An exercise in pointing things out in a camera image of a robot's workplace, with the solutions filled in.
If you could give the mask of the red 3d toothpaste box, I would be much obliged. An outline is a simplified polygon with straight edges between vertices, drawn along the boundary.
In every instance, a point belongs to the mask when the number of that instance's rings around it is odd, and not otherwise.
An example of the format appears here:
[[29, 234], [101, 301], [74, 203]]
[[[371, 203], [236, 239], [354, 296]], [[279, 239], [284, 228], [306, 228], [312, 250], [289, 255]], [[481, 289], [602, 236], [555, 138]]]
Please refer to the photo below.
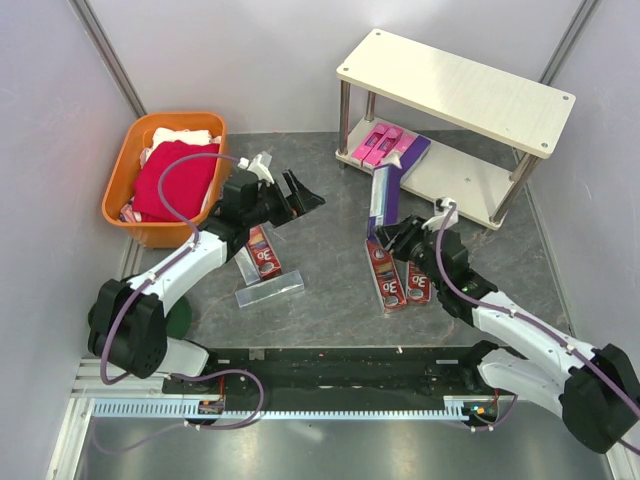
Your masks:
[[251, 228], [247, 248], [262, 281], [282, 274], [281, 262], [261, 226]]
[[409, 302], [426, 305], [431, 299], [431, 283], [414, 262], [407, 263], [405, 294]]
[[393, 257], [376, 240], [367, 239], [365, 248], [382, 312], [404, 308], [407, 300]]

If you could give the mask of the pink toothpaste box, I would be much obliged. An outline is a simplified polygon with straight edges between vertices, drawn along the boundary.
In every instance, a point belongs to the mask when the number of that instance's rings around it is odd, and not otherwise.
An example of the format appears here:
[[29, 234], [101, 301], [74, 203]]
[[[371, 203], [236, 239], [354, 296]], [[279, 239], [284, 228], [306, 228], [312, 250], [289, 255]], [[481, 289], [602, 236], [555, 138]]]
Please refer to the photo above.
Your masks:
[[387, 133], [389, 128], [390, 126], [388, 124], [376, 123], [351, 154], [351, 157], [359, 161], [361, 165], [367, 164], [371, 167], [377, 166], [379, 161], [374, 159], [372, 151]]
[[392, 147], [396, 144], [398, 139], [402, 136], [403, 130], [397, 127], [390, 127], [384, 137], [380, 140], [380, 142], [376, 145], [375, 149], [372, 151], [374, 155], [374, 159], [378, 160], [379, 163], [381, 160], [389, 153]]
[[389, 153], [385, 156], [383, 164], [392, 164], [397, 168], [401, 168], [401, 157], [415, 141], [416, 136], [412, 134], [403, 134]]

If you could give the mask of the holographic purple toothpaste box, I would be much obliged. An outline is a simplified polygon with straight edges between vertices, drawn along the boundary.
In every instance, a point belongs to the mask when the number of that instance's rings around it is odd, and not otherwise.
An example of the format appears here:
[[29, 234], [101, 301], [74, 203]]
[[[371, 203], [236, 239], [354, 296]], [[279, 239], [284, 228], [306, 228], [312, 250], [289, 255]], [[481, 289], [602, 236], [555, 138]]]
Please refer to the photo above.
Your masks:
[[413, 144], [401, 157], [401, 168], [394, 169], [394, 176], [399, 184], [402, 184], [417, 167], [431, 146], [431, 140], [418, 135]]

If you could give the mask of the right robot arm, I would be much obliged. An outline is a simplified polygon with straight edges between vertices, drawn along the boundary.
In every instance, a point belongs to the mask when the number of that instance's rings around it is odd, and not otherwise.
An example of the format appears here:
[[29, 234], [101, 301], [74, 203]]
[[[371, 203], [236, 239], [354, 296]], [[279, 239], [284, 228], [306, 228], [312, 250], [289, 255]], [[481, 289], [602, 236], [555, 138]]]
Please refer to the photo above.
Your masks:
[[593, 452], [621, 443], [639, 422], [639, 380], [626, 353], [580, 341], [519, 307], [471, 268], [452, 222], [451, 215], [409, 216], [376, 227], [375, 235], [395, 259], [428, 277], [447, 313], [502, 341], [458, 368], [460, 386], [521, 396], [559, 417]]

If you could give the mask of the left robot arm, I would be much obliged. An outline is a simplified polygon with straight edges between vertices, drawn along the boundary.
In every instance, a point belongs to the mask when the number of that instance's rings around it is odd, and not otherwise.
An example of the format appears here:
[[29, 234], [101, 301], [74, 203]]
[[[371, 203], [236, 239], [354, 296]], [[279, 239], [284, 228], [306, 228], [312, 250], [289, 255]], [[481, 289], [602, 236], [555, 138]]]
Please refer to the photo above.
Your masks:
[[278, 227], [324, 205], [324, 199], [286, 170], [290, 189], [237, 170], [222, 188], [206, 220], [188, 240], [154, 268], [128, 280], [109, 280], [100, 288], [90, 321], [88, 349], [100, 360], [100, 376], [117, 383], [110, 365], [124, 376], [145, 379], [156, 372], [184, 377], [198, 393], [219, 382], [206, 348], [167, 333], [169, 313], [203, 277], [225, 265], [247, 244], [252, 228], [265, 222]]

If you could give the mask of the white two-tier shelf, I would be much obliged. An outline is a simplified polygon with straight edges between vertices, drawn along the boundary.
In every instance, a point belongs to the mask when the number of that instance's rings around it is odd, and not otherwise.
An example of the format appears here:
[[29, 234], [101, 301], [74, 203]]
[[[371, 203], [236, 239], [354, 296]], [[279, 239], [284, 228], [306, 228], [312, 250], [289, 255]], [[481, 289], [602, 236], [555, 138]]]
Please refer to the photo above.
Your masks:
[[576, 98], [517, 75], [386, 32], [372, 30], [336, 70], [340, 81], [337, 160], [362, 171], [356, 158], [381, 123], [384, 97], [523, 153], [512, 171], [441, 142], [403, 187], [425, 200], [451, 197], [461, 216], [497, 230], [535, 167], [555, 150]]

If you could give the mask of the silver toothpaste box long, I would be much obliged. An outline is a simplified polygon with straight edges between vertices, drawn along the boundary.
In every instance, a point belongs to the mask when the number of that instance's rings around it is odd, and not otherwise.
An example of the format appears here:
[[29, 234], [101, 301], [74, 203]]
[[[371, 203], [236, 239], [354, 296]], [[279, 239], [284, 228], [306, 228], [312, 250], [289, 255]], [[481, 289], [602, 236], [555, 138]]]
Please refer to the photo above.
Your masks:
[[236, 301], [240, 308], [274, 299], [284, 294], [298, 293], [305, 289], [304, 281], [299, 270], [262, 281], [235, 292]]

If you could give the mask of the silver toothpaste box small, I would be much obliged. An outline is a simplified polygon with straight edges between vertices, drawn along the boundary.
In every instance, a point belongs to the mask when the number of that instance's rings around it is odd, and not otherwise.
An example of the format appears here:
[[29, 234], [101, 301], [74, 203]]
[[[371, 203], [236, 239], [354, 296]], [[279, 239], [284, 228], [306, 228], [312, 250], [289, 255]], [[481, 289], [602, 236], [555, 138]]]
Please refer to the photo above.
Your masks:
[[247, 286], [261, 282], [260, 273], [246, 247], [239, 250], [234, 259]]

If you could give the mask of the red folded cloth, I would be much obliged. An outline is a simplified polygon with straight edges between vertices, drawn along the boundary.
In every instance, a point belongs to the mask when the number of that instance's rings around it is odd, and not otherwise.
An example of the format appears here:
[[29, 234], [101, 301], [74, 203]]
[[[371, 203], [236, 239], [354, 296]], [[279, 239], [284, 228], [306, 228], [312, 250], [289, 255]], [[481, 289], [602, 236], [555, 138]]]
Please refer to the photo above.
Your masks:
[[[165, 169], [176, 160], [194, 154], [219, 152], [218, 144], [193, 146], [185, 143], [162, 143], [149, 157], [134, 182], [133, 208], [141, 213], [142, 222], [176, 222], [165, 208], [158, 193], [158, 182]], [[217, 159], [198, 157], [174, 167], [165, 177], [163, 193], [180, 214], [194, 218], [201, 210], [216, 170]]]

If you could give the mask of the white cloth in basket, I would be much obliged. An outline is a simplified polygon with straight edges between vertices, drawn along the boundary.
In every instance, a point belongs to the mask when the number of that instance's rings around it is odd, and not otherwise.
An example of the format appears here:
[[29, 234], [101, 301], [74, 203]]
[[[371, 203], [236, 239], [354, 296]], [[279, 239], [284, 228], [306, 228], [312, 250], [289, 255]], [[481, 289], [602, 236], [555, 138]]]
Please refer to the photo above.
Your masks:
[[206, 146], [210, 144], [220, 144], [222, 137], [213, 136], [209, 130], [171, 130], [160, 127], [155, 130], [152, 136], [152, 144], [145, 148], [140, 154], [140, 166], [143, 167], [151, 154], [166, 142], [182, 142], [193, 146]]

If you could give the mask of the small pink packet in basket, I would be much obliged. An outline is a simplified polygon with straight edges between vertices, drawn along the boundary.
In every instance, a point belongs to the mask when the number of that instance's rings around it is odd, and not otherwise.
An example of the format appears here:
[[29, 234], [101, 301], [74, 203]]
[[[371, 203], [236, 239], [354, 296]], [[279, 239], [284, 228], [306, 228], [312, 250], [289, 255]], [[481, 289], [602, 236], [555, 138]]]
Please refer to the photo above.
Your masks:
[[126, 223], [139, 223], [142, 221], [141, 213], [133, 208], [135, 198], [131, 197], [120, 209], [118, 219]]

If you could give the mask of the orange plastic basket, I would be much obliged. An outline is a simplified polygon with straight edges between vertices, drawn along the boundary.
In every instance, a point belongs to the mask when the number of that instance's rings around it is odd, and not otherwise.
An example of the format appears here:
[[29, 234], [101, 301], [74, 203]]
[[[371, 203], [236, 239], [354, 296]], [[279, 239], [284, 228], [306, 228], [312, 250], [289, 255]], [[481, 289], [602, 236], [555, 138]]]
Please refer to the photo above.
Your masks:
[[221, 116], [213, 112], [157, 112], [136, 120], [123, 141], [111, 178], [102, 200], [102, 214], [113, 226], [124, 230], [147, 248], [176, 248], [192, 234], [183, 222], [129, 223], [119, 220], [120, 210], [134, 195], [134, 180], [140, 171], [142, 150], [152, 145], [154, 131], [159, 127], [171, 130], [208, 130], [221, 138], [220, 152], [226, 154], [227, 127]]

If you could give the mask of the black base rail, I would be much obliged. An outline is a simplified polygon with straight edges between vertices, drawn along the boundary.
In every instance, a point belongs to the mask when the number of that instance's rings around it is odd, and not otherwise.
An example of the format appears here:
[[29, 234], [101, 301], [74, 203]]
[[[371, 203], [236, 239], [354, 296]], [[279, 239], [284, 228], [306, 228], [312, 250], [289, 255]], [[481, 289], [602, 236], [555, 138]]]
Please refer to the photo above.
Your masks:
[[[494, 394], [476, 368], [497, 349], [473, 346], [231, 348], [212, 351], [204, 382], [166, 380], [165, 394], [222, 394], [233, 406], [435, 407]], [[221, 372], [221, 378], [210, 377]]]

